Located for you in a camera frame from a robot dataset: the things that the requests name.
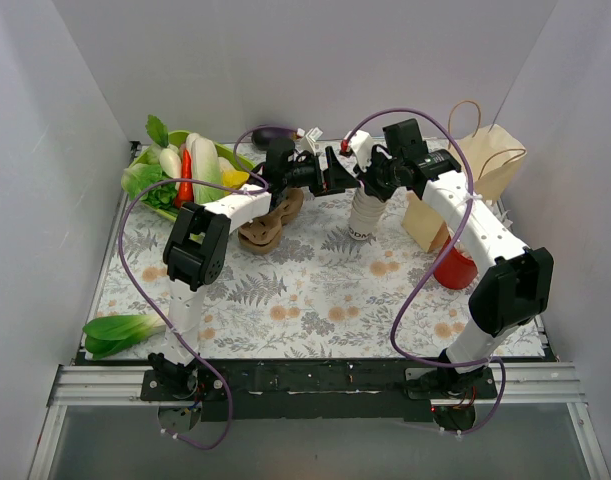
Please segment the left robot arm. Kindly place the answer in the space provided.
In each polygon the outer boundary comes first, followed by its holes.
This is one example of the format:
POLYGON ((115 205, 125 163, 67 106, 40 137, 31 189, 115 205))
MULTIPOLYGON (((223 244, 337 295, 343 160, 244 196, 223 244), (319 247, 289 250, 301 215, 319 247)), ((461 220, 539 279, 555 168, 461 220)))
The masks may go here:
POLYGON ((179 204, 179 213, 163 252, 163 262, 171 285, 169 314, 164 351, 150 354, 156 381, 170 395, 185 400, 201 388, 198 366, 213 368, 198 354, 198 320, 206 287, 220 275, 229 235, 246 224, 267 222, 270 213, 282 220, 294 217, 302 201, 281 207, 282 192, 306 187, 316 196, 342 193, 360 186, 359 180, 337 160, 333 150, 326 150, 327 167, 321 168, 311 152, 305 159, 292 160, 294 142, 276 139, 267 151, 260 175, 252 172, 252 184, 238 189, 226 187, 227 196, 208 203, 197 203, 198 196, 179 204))

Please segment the stack of white paper cups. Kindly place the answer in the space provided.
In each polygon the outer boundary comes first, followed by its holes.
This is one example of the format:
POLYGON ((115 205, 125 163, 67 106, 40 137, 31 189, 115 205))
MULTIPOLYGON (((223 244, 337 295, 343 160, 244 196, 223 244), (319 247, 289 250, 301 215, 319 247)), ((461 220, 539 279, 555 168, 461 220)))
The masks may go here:
POLYGON ((349 235, 359 241, 375 233, 377 224, 386 210, 386 203, 370 196, 363 187, 355 190, 349 217, 349 235))

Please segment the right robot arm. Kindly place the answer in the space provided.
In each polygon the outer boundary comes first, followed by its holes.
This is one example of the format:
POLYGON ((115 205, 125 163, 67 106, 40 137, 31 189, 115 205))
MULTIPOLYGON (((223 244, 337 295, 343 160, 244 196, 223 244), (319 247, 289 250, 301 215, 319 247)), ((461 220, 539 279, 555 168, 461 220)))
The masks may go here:
POLYGON ((476 267, 479 282, 468 300, 467 324, 430 371, 408 383, 415 393, 460 397, 482 377, 504 339, 547 307, 552 255, 544 247, 530 248, 491 209, 526 150, 499 125, 477 126, 434 152, 414 119, 386 126, 383 133, 383 145, 359 127, 344 139, 363 184, 355 200, 381 211, 395 190, 407 188, 412 197, 404 227, 424 250, 439 252, 429 273, 435 275, 457 248, 476 267))

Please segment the brown pulp cup carrier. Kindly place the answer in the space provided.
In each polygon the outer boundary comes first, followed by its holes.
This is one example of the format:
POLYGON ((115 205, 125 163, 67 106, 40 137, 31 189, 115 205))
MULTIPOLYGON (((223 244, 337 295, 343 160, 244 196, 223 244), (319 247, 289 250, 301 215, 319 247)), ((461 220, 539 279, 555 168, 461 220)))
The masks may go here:
POLYGON ((283 227, 297 217, 303 203, 304 193, 300 188, 288 189, 283 200, 268 214, 238 229, 241 247, 258 255, 276 249, 280 244, 283 227))

